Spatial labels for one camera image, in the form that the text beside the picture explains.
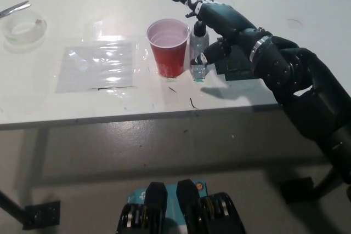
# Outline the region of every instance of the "clear plastic bag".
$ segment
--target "clear plastic bag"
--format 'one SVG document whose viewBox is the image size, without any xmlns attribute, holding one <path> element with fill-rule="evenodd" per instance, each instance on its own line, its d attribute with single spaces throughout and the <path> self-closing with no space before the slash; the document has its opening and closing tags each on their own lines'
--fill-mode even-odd
<svg viewBox="0 0 351 234">
<path fill-rule="evenodd" d="M 135 87 L 137 43 L 130 40 L 93 41 L 67 47 L 57 93 Z"/>
</svg>

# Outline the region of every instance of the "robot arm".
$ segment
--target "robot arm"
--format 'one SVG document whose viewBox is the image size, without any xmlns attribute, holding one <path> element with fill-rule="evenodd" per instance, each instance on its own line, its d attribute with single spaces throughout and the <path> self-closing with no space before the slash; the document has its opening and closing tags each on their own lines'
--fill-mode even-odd
<svg viewBox="0 0 351 234">
<path fill-rule="evenodd" d="M 223 38 L 192 64 L 212 64 L 237 45 L 253 64 L 253 73 L 306 138 L 320 147 L 343 180 L 351 184 L 351 98 L 327 66 L 310 50 L 256 28 L 229 5 L 215 0 L 173 0 L 192 11 Z M 295 92 L 310 89 L 298 96 Z"/>
</svg>

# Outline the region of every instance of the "bottle cap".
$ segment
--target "bottle cap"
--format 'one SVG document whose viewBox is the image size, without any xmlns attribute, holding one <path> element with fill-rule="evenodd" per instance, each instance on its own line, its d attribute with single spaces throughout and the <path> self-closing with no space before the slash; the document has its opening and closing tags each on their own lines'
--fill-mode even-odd
<svg viewBox="0 0 351 234">
<path fill-rule="evenodd" d="M 197 21 L 194 25 L 194 35 L 196 37 L 203 37 L 206 35 L 206 24 L 202 21 Z"/>
</svg>

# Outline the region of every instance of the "scissors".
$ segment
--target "scissors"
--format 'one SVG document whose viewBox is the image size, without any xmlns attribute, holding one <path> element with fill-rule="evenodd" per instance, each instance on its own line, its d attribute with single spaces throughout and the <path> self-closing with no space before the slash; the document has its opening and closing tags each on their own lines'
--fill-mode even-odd
<svg viewBox="0 0 351 234">
<path fill-rule="evenodd" d="M 25 2 L 19 3 L 17 5 L 14 5 L 13 7 L 10 7 L 8 9 L 1 11 L 0 12 L 0 19 L 5 17 L 5 16 L 11 15 L 14 12 L 17 12 L 17 11 L 20 11 L 20 10 L 23 10 L 25 8 L 30 7 L 32 4 L 28 4 L 28 2 L 29 1 L 27 0 Z"/>
</svg>

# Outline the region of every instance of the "white table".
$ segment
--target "white table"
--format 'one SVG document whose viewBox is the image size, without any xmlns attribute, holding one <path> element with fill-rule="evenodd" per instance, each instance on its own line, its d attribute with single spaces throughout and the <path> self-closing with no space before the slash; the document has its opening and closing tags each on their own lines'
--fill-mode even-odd
<svg viewBox="0 0 351 234">
<path fill-rule="evenodd" d="M 24 0 L 1 0 L 5 9 Z M 219 0 L 232 5 L 256 26 L 317 53 L 351 94 L 349 0 Z M 276 105 L 260 80 L 226 82 L 214 68 L 194 82 L 189 71 L 177 79 L 157 75 L 149 49 L 150 72 L 136 75 L 137 87 L 113 92 L 56 93 L 64 48 L 81 39 L 106 35 L 144 36 L 161 18 L 187 20 L 187 8 L 171 0 L 30 0 L 31 10 L 48 23 L 44 43 L 29 53 L 0 47 L 0 127 L 98 123 L 198 115 Z M 217 36 L 211 32 L 212 42 Z M 143 58 L 136 58 L 137 63 Z M 190 98 L 197 109 L 190 103 Z"/>
</svg>

